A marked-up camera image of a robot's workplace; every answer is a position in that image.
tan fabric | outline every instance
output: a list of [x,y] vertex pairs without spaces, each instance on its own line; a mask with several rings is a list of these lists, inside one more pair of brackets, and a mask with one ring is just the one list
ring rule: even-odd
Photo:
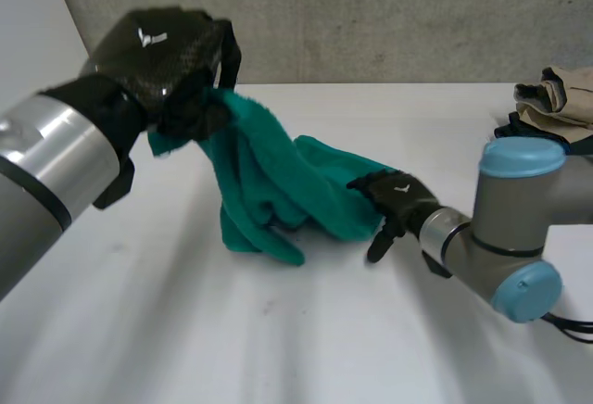
[[593,68],[542,71],[540,84],[517,84],[521,121],[561,135],[570,143],[593,135]]
[[556,120],[550,116],[540,114],[537,110],[528,105],[517,104],[519,119],[523,123],[530,124],[540,131],[555,133],[564,137],[568,143],[578,142],[593,135],[593,131],[587,127],[576,126],[566,121]]

logo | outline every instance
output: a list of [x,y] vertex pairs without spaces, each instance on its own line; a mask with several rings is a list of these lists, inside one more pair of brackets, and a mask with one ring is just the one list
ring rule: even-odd
[[147,47],[150,44],[156,44],[165,41],[167,39],[167,33],[164,32],[156,36],[144,35],[142,29],[138,28],[138,37],[140,38],[140,43],[142,43],[142,47]]
[[408,190],[410,189],[410,184],[408,183],[408,186],[403,187],[403,188],[398,188],[397,186],[395,188],[393,188],[394,191],[399,191],[400,193],[408,193]]

table surface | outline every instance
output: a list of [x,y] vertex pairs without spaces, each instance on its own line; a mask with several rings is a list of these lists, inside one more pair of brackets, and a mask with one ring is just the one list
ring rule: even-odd
[[[468,214],[481,149],[513,109],[510,84],[238,92],[292,136],[410,171]],[[299,235],[300,268],[234,254],[196,145],[156,159],[141,137],[132,159],[132,192],[86,211],[2,304],[2,402],[590,402],[588,347],[543,322],[509,322],[434,276],[413,237],[372,267],[368,244],[312,230]],[[545,253],[572,317],[593,317],[587,233],[554,227]]]

teal cloth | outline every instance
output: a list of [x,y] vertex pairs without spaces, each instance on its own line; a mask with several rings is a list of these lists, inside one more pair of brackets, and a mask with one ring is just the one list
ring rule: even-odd
[[[229,126],[199,143],[221,189],[222,240],[229,249],[300,265],[303,253],[273,227],[295,229],[308,220],[341,240],[372,237],[382,217],[346,184],[385,165],[305,135],[293,142],[268,109],[232,91],[212,89],[208,96],[233,114]],[[158,133],[148,141],[156,156],[186,143]]]

light blue cap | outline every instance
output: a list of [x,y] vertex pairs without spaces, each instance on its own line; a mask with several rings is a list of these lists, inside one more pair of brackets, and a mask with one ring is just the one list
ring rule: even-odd
[[559,169],[566,161],[561,145],[534,137],[499,138],[484,148],[480,171],[490,177],[536,177]]
[[529,322],[549,312],[562,291],[556,269],[544,260],[525,265],[500,284],[492,307],[514,322]]

